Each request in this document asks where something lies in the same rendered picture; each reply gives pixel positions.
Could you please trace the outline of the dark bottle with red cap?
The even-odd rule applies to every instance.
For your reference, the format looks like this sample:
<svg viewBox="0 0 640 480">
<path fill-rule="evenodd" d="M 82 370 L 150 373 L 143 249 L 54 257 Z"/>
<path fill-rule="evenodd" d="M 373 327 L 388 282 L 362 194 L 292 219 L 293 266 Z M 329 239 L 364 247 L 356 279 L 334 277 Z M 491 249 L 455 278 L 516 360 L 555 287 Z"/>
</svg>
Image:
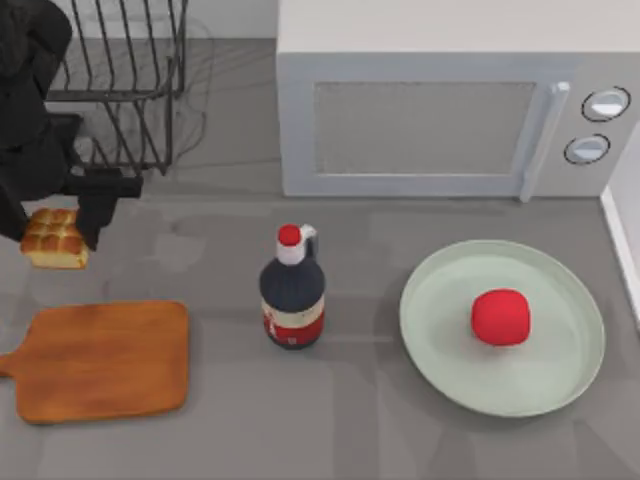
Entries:
<svg viewBox="0 0 640 480">
<path fill-rule="evenodd" d="M 317 253 L 313 226 L 285 224 L 278 230 L 275 257 L 260 272 L 264 330 L 283 349 L 309 347 L 323 332 L 326 279 Z"/>
</svg>

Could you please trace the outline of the wooden cutting board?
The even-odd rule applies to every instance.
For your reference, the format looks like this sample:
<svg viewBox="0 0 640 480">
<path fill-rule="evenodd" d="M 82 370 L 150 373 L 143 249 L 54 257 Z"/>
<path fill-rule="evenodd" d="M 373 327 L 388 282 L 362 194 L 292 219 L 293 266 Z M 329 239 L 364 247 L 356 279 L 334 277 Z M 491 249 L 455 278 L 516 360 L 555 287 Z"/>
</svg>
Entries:
<svg viewBox="0 0 640 480">
<path fill-rule="evenodd" d="M 169 300 L 47 308 L 0 355 L 16 411 L 36 425 L 163 414 L 189 385 L 189 315 Z"/>
</svg>

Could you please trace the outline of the microwave door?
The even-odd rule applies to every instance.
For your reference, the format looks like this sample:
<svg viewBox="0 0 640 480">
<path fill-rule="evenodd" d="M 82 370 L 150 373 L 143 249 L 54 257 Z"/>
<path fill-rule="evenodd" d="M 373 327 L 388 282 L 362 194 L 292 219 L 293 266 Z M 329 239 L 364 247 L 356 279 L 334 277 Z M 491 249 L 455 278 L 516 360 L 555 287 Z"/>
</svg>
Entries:
<svg viewBox="0 0 640 480">
<path fill-rule="evenodd" d="M 541 53 L 279 53 L 291 196 L 514 197 L 574 62 Z"/>
</svg>

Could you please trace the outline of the pale microwave oven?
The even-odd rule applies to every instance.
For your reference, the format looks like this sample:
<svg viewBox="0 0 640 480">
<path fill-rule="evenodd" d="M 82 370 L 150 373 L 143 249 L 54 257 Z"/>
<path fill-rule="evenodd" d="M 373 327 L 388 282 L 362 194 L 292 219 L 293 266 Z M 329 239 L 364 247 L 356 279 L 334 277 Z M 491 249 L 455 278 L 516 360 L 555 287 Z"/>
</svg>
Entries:
<svg viewBox="0 0 640 480">
<path fill-rule="evenodd" d="M 597 197 L 640 122 L 640 0 L 281 0 L 279 53 L 541 53 L 575 64 L 568 100 L 535 197 Z M 626 89 L 631 104 L 605 123 L 581 107 L 595 91 Z M 596 163 L 565 160 L 567 144 L 601 134 Z"/>
</svg>

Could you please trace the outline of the red apple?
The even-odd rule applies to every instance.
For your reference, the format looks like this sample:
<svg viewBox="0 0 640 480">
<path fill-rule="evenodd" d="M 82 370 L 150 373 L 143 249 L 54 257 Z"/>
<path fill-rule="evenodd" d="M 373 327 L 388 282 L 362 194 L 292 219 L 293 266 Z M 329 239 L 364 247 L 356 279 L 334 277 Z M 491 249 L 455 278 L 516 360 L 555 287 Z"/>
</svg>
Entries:
<svg viewBox="0 0 640 480">
<path fill-rule="evenodd" d="M 519 345 L 531 332 L 527 298 L 517 290 L 493 289 L 479 295 L 471 307 L 471 329 L 482 342 L 496 347 Z"/>
</svg>

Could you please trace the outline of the small microwave knob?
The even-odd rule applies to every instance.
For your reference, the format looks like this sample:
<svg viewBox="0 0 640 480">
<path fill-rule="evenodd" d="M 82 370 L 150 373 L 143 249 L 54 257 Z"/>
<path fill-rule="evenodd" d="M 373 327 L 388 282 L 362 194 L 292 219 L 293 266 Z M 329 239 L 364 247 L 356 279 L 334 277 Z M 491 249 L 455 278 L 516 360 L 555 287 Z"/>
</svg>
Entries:
<svg viewBox="0 0 640 480">
<path fill-rule="evenodd" d="M 564 157 L 570 164 L 589 165 L 603 159 L 610 146 L 610 140 L 601 134 L 575 138 L 565 147 Z"/>
</svg>

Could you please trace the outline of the pale green plate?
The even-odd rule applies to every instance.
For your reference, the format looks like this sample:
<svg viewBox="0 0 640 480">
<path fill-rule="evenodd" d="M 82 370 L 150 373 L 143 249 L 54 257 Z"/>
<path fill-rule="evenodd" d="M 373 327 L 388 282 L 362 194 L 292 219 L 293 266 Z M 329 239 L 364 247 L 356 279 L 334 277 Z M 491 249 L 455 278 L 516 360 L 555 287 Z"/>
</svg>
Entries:
<svg viewBox="0 0 640 480">
<path fill-rule="evenodd" d="M 472 331 L 474 300 L 494 289 L 522 294 L 528 338 L 491 346 Z M 606 351 L 603 316 L 565 265 L 505 240 L 468 240 L 424 259 L 404 286 L 401 338 L 421 375 L 451 401 L 476 412 L 526 418 L 561 409 L 599 373 Z"/>
</svg>

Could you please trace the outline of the large microwave knob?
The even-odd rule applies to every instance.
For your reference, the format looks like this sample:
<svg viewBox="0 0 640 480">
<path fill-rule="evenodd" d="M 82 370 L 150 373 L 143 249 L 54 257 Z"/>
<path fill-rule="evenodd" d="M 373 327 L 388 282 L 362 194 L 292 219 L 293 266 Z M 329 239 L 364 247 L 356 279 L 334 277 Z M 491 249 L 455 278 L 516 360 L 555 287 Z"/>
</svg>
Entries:
<svg viewBox="0 0 640 480">
<path fill-rule="evenodd" d="M 582 103 L 581 113 L 590 122 L 605 123 L 620 117 L 630 104 L 630 93 L 615 86 L 589 94 Z"/>
</svg>

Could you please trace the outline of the golden bread loaf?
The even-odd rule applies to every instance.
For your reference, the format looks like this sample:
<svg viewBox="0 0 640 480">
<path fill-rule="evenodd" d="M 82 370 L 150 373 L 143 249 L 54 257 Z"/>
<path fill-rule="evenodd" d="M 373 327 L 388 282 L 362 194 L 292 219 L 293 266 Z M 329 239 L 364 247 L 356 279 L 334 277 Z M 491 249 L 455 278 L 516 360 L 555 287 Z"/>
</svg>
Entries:
<svg viewBox="0 0 640 480">
<path fill-rule="evenodd" d="M 84 269 L 89 249 L 76 228 L 77 211 L 41 208 L 29 218 L 20 251 L 33 267 L 45 269 Z"/>
</svg>

